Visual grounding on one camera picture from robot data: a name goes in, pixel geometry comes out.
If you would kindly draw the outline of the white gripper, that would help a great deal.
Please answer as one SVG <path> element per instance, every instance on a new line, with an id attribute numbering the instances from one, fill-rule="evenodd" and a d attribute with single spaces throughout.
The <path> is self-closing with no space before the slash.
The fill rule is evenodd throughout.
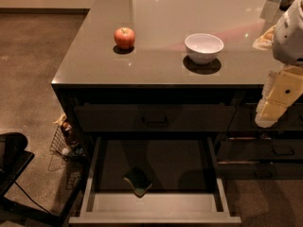
<path id="1" fill-rule="evenodd" d="M 279 72 L 271 71 L 258 102 L 255 122 L 270 128 L 303 95 L 303 68 L 287 65 Z"/>

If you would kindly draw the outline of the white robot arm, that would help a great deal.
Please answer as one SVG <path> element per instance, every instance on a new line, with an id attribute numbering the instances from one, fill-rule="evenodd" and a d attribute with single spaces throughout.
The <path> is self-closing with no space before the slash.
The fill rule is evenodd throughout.
<path id="1" fill-rule="evenodd" d="M 256 109 L 256 124 L 270 128 L 303 95 L 303 0 L 294 0 L 253 47 L 271 49 L 274 59 L 284 64 L 279 72 L 269 73 Z"/>

